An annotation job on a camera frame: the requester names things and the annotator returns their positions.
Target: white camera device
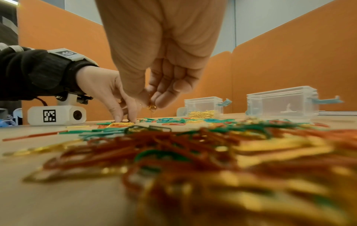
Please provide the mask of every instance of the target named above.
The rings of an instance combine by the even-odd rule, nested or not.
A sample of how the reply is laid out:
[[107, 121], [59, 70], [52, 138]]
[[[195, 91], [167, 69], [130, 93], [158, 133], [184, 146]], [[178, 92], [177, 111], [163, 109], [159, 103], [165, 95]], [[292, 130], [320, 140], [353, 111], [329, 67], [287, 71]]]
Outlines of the white camera device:
[[77, 95], [68, 94], [65, 101], [58, 100], [57, 106], [31, 107], [27, 111], [30, 125], [76, 125], [87, 120], [86, 110], [75, 106]]

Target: pile of paper clips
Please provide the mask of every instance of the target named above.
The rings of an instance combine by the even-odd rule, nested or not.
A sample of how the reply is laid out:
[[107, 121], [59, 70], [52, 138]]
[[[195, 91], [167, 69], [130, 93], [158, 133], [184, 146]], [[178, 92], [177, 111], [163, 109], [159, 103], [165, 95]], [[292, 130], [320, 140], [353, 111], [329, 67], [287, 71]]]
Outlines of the pile of paper clips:
[[63, 153], [24, 181], [122, 175], [143, 225], [153, 209], [168, 225], [357, 225], [357, 130], [249, 118], [184, 133], [133, 125], [71, 145], [50, 147]]

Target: forearm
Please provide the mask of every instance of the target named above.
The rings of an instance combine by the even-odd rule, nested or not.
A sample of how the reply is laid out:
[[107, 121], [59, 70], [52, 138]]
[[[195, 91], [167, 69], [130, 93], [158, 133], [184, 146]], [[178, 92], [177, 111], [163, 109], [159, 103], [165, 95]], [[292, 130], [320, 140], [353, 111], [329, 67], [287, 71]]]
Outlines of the forearm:
[[96, 65], [87, 60], [72, 61], [46, 50], [0, 44], [0, 100], [31, 100], [68, 92], [84, 95], [75, 77], [85, 66]]

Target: blue clip handle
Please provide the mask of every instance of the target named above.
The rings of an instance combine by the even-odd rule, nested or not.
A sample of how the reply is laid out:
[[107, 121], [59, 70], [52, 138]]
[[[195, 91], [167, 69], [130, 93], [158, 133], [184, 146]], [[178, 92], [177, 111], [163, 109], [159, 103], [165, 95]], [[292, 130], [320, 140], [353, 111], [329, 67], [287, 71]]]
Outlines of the blue clip handle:
[[232, 101], [231, 101], [230, 99], [226, 99], [223, 103], [217, 104], [217, 106], [227, 107], [227, 106], [230, 105], [231, 103], [232, 103]]
[[334, 99], [326, 99], [326, 100], [312, 99], [312, 102], [314, 104], [340, 104], [340, 103], [343, 103], [343, 101], [340, 100], [339, 96], [336, 96]]

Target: orange wall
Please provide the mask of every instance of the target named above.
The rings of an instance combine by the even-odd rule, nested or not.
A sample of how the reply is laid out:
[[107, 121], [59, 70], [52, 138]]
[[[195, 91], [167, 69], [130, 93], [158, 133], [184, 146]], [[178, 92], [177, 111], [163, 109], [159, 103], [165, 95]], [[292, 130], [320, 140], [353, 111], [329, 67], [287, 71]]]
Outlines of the orange wall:
[[[65, 47], [92, 58], [102, 67], [115, 69], [101, 25], [40, 0], [20, 3], [21, 45]], [[245, 112], [249, 93], [302, 85], [317, 88], [320, 98], [340, 95], [345, 101], [322, 109], [357, 110], [353, 99], [357, 85], [356, 28], [357, 1], [335, 0], [237, 46], [233, 53], [211, 57], [194, 92], [182, 95], [154, 114], [144, 109], [140, 117], [175, 116], [176, 109], [184, 106], [184, 99], [207, 96], [231, 99], [233, 104], [225, 113]], [[55, 104], [54, 98], [45, 99]], [[24, 111], [33, 105], [40, 102], [24, 101]], [[98, 101], [86, 108], [89, 121], [111, 119]]]

